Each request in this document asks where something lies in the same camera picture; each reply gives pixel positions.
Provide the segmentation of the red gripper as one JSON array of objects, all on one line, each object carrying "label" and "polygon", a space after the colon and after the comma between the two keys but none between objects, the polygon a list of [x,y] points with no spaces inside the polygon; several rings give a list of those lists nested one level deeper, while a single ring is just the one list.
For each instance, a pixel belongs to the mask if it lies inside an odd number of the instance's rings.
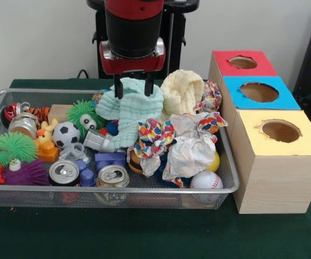
[{"label": "red gripper", "polygon": [[134,71],[143,71],[147,73],[144,86],[144,94],[145,96],[150,96],[151,94],[153,94],[154,89],[154,71],[160,71],[163,68],[165,61],[165,54],[159,56],[151,55],[149,57],[141,59],[110,59],[110,56],[105,57],[101,51],[100,57],[104,72],[106,74],[114,74],[114,92],[115,97],[118,99],[123,98],[123,84],[121,82],[121,76],[119,74]]}]

